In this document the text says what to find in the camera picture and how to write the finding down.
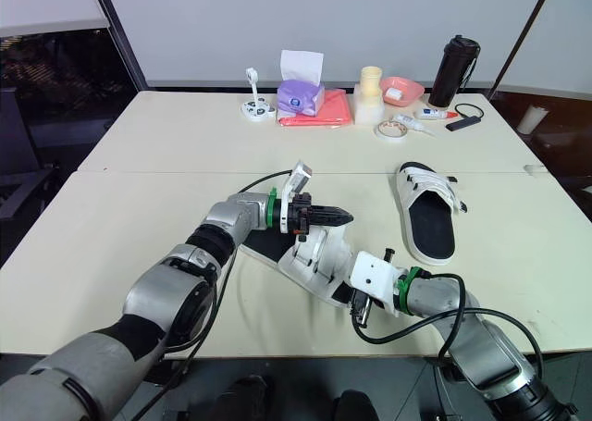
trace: black thermos bottle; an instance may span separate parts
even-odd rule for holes
[[[475,40],[455,36],[444,47],[444,57],[427,102],[437,108],[446,108],[461,84],[471,77],[481,47]]]

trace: white cup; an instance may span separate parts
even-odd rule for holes
[[[542,106],[530,105],[516,129],[522,134],[530,134],[535,130],[540,121],[545,118],[548,112]]]

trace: pink bowl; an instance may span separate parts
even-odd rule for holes
[[[400,100],[386,97],[385,93],[388,88],[396,88],[401,90],[403,97]],[[382,90],[382,98],[385,102],[395,106],[407,106],[415,102],[426,90],[422,85],[416,81],[404,79],[403,77],[387,77],[380,81],[380,89]]]

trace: slipper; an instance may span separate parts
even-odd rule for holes
[[[467,211],[451,182],[456,179],[440,176],[418,162],[401,165],[397,173],[407,247],[415,259],[431,266],[444,266],[451,260],[452,212]]]

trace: white bracket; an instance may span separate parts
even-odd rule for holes
[[[276,109],[265,101],[263,97],[257,96],[257,82],[259,75],[254,68],[247,68],[247,79],[251,84],[253,90],[252,101],[242,104],[240,110],[245,117],[251,122],[261,122],[267,118],[274,118],[276,116]]]
[[[288,233],[288,203],[294,194],[301,192],[313,171],[302,160],[292,169],[292,174],[284,183],[281,190],[281,208],[279,210],[279,231]]]

